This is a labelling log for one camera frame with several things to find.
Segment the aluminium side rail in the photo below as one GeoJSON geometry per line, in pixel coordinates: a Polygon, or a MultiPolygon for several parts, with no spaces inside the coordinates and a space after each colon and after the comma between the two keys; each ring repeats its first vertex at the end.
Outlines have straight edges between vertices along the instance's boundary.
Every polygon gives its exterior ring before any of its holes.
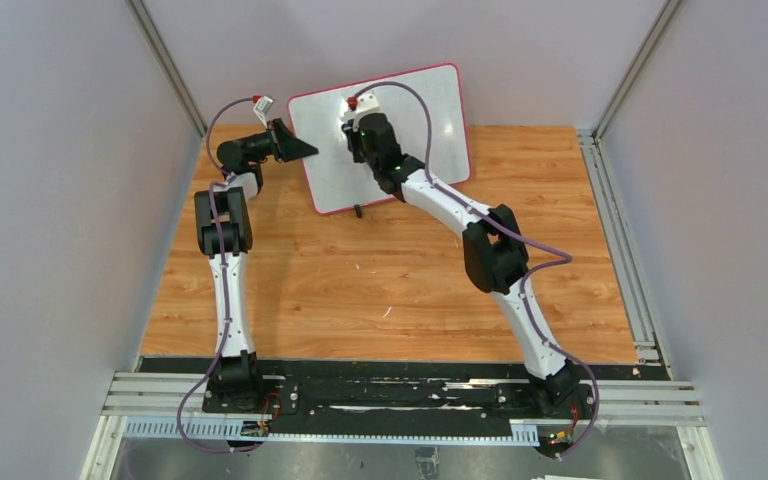
{"type": "Polygon", "coordinates": [[[636,264],[627,222],[613,186],[609,165],[602,153],[601,142],[590,130],[579,129],[576,135],[612,259],[638,363],[659,367],[670,374],[669,361],[660,345],[658,325],[636,264]]]}

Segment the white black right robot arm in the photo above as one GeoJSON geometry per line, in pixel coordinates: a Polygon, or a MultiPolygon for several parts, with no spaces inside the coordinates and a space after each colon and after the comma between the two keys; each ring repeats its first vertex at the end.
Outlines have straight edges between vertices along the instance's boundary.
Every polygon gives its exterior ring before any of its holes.
{"type": "Polygon", "coordinates": [[[580,360],[554,339],[532,288],[527,252],[530,240],[504,204],[489,207],[445,184],[419,160],[402,151],[383,113],[358,115],[342,126],[356,163],[366,165],[381,190],[417,207],[460,235],[465,271],[472,284],[489,294],[508,321],[523,352],[530,391],[545,413],[575,411],[596,417],[595,385],[583,385],[580,360]]]}

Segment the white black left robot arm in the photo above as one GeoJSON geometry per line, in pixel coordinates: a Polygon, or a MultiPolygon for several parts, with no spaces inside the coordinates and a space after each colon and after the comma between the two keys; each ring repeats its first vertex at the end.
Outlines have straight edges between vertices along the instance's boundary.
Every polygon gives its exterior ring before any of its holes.
{"type": "Polygon", "coordinates": [[[245,280],[253,247],[248,202],[262,191],[266,160],[284,163],[318,152],[282,119],[268,120],[263,132],[219,145],[223,179],[194,195],[196,238],[211,271],[217,317],[215,354],[203,381],[207,411],[250,413],[268,402],[248,320],[245,280]]]}

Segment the aluminium front rail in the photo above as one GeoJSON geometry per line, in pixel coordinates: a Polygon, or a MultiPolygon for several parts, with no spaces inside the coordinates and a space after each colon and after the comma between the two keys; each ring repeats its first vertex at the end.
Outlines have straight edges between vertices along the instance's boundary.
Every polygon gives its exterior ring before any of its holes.
{"type": "MultiPolygon", "coordinates": [[[[197,374],[116,373],[104,415],[173,415],[197,374]]],[[[696,391],[686,381],[600,380],[598,419],[617,425],[705,425],[696,391]]]]}

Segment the pink framed whiteboard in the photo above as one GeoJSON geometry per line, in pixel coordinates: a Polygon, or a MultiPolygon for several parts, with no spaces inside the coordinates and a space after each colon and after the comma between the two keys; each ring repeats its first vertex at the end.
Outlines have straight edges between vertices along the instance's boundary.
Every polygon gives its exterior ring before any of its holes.
{"type": "Polygon", "coordinates": [[[426,166],[446,184],[472,175],[452,63],[295,95],[287,107],[296,136],[318,150],[303,167],[319,214],[390,200],[397,175],[426,166]]]}

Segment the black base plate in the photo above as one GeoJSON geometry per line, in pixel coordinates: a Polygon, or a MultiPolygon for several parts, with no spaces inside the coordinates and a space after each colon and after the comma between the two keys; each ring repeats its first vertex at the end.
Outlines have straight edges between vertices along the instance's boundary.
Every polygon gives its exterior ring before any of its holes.
{"type": "MultiPolygon", "coordinates": [[[[149,358],[142,373],[197,374],[205,380],[208,358],[149,358]]],[[[510,432],[513,420],[557,421],[583,425],[589,416],[557,410],[545,414],[531,394],[530,376],[512,363],[360,362],[277,360],[259,363],[268,402],[250,413],[207,411],[204,394],[194,407],[176,413],[190,424],[197,413],[245,414],[232,436],[277,434],[495,437],[510,432]]],[[[583,385],[600,380],[661,380],[659,367],[595,365],[587,374],[575,368],[583,385]]]]}

